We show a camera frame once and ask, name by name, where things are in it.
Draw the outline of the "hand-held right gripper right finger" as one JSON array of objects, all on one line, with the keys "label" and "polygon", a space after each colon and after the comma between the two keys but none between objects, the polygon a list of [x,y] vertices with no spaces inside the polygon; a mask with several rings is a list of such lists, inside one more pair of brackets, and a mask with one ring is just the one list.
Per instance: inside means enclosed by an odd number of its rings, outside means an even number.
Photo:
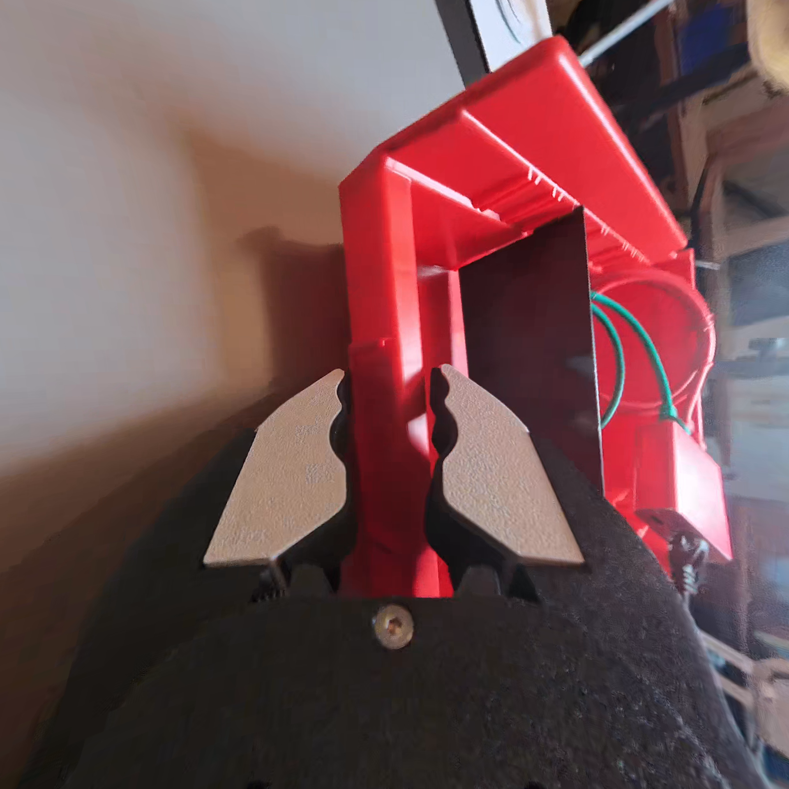
[{"label": "hand-held right gripper right finger", "polygon": [[425,536],[454,594],[538,601],[530,567],[585,559],[529,430],[452,365],[431,370],[429,394],[437,459]]}]

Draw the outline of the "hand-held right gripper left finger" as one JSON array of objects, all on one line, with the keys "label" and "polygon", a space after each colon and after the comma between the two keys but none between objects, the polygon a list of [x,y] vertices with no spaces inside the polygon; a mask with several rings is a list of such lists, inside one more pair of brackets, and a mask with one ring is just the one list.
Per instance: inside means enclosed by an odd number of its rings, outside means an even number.
[{"label": "hand-held right gripper left finger", "polygon": [[259,424],[204,568],[260,568],[283,593],[299,567],[316,567],[338,588],[354,549],[348,387],[346,371],[334,369]]}]

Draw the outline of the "red ethernet splitter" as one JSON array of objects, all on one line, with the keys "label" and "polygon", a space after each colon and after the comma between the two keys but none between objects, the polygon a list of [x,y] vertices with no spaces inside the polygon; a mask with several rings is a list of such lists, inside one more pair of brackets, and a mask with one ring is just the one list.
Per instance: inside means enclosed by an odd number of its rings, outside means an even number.
[{"label": "red ethernet splitter", "polygon": [[678,535],[704,540],[715,563],[733,559],[720,467],[674,421],[636,430],[634,513],[667,543]]}]

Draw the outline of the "red plastic bin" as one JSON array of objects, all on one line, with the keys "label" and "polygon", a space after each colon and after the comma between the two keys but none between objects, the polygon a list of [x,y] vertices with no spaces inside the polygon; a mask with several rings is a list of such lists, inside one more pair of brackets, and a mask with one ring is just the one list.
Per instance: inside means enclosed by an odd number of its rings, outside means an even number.
[{"label": "red plastic bin", "polygon": [[342,590],[448,595],[423,508],[437,459],[431,370],[468,376],[459,269],[577,208],[587,215],[604,496],[669,571],[674,538],[634,513],[635,434],[670,420],[706,450],[715,324],[685,234],[564,40],[536,45],[380,143],[339,195],[359,517]]}]

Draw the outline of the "black bin divider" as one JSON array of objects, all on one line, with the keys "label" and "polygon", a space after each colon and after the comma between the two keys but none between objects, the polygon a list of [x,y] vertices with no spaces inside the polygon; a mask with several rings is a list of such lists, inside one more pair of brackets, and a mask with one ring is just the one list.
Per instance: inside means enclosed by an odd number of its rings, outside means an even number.
[{"label": "black bin divider", "polygon": [[586,212],[459,269],[468,377],[604,493]]}]

